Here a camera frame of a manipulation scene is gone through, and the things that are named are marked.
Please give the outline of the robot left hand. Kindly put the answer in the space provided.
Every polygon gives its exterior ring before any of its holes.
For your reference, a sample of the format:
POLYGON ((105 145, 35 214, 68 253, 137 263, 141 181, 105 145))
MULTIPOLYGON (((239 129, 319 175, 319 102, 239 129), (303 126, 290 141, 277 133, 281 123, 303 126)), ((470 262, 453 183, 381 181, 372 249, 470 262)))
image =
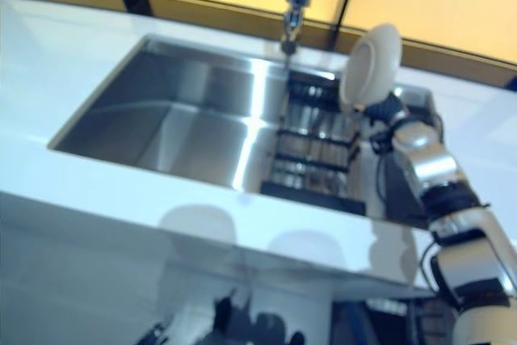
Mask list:
POLYGON ((137 341, 137 345, 164 345, 169 341, 166 335, 166 327, 163 323, 157 323, 148 329, 137 341))

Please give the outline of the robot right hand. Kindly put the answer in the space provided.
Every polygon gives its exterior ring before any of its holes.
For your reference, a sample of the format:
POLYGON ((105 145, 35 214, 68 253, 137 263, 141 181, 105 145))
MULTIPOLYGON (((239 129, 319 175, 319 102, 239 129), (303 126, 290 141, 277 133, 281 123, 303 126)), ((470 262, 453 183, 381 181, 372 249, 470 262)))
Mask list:
POLYGON ((387 127, 394 126, 410 115, 406 105, 394 93, 389 93, 384 100, 362 107, 359 111, 370 125, 381 123, 387 127))

